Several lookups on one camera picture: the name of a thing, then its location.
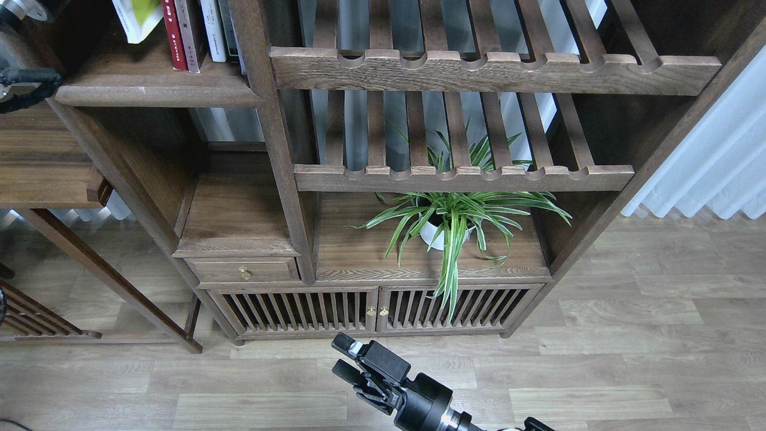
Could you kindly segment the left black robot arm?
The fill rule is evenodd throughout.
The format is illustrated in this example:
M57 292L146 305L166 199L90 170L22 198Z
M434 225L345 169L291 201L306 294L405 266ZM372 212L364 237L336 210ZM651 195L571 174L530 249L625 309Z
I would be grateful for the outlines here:
M41 67L22 30L30 19L54 21L64 5L66 1L2 1L2 114L34 106L60 87L59 71Z

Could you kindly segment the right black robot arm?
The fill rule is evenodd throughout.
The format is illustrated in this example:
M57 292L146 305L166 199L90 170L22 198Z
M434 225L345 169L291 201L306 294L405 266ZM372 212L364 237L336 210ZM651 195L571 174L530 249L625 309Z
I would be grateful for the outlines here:
M410 363L377 341L364 344L342 331L332 346L360 366L338 360L333 373L351 384L356 395L383 414L394 414L402 430L478 430L468 412L451 408L452 390L419 373L407 378Z

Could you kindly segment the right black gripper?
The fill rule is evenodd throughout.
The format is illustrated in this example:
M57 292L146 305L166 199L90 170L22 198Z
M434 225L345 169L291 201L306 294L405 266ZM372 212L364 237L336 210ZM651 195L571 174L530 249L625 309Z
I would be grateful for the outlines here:
M362 373L344 360L337 360L333 366L333 374L350 384L360 399L383 414L395 414L397 428L454 430L451 389L424 373L414 380L406 379L410 363L377 341L364 344L339 332L332 347L391 382Z

